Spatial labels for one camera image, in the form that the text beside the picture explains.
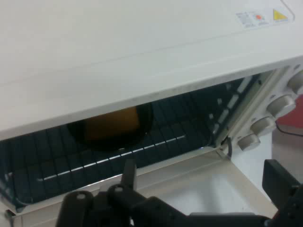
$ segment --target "white knob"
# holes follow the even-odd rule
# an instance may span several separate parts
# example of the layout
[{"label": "white knob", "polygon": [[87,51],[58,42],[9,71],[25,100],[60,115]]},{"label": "white knob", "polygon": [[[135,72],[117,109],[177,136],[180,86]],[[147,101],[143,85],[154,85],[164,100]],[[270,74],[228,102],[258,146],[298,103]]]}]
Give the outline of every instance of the white knob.
[{"label": "white knob", "polygon": [[277,98],[267,107],[267,111],[270,112],[275,118],[282,117],[291,112],[293,109],[295,109],[295,101],[290,95]]},{"label": "white knob", "polygon": [[297,95],[303,94],[303,70],[295,74],[289,80],[287,86]]},{"label": "white knob", "polygon": [[272,117],[264,117],[253,123],[250,129],[257,136],[264,136],[276,129],[276,123]]},{"label": "white knob", "polygon": [[255,134],[245,136],[241,140],[238,141],[238,145],[241,148],[241,150],[243,150],[243,151],[256,148],[260,143],[261,142],[260,142],[258,136],[256,136]]}]

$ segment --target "yellow warning sticker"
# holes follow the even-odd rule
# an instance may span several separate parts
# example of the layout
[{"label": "yellow warning sticker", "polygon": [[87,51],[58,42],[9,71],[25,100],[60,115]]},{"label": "yellow warning sticker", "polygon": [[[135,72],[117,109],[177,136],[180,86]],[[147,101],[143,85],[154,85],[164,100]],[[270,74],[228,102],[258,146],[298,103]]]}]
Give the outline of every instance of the yellow warning sticker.
[{"label": "yellow warning sticker", "polygon": [[276,11],[274,9],[274,20],[287,20],[287,16],[283,15],[282,13]]}]

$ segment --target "white toaster oven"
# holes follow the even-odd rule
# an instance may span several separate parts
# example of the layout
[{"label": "white toaster oven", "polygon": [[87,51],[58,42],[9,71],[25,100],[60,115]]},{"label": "white toaster oven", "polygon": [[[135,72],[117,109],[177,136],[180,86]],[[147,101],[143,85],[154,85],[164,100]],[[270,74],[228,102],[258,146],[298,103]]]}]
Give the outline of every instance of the white toaster oven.
[{"label": "white toaster oven", "polygon": [[[262,167],[276,119],[303,92],[302,9],[300,0],[3,2],[1,226],[54,226],[65,194],[107,188],[128,158],[141,193],[185,213],[272,216]],[[102,152],[68,127],[147,103],[151,126],[132,146]]]}]

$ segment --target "warning label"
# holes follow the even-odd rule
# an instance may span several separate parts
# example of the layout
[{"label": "warning label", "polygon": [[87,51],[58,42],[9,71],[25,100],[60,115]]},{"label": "warning label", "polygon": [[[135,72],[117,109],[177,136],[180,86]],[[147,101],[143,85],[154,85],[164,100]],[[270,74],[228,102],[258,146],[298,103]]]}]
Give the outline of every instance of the warning label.
[{"label": "warning label", "polygon": [[279,11],[274,9],[274,20],[275,21],[285,21],[288,20],[287,16],[283,15],[282,13],[280,13]]},{"label": "warning label", "polygon": [[236,13],[238,20],[246,29],[271,26],[276,23],[292,21],[291,14],[283,8],[266,8],[262,10],[252,10]]}]

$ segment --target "bread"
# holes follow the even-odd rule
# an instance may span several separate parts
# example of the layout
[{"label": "bread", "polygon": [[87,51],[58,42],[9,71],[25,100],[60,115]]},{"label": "bread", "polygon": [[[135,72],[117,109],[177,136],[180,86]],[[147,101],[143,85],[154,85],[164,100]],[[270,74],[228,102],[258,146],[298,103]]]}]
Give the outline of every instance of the bread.
[{"label": "bread", "polygon": [[84,120],[85,141],[109,139],[140,128],[136,107],[91,117]]}]

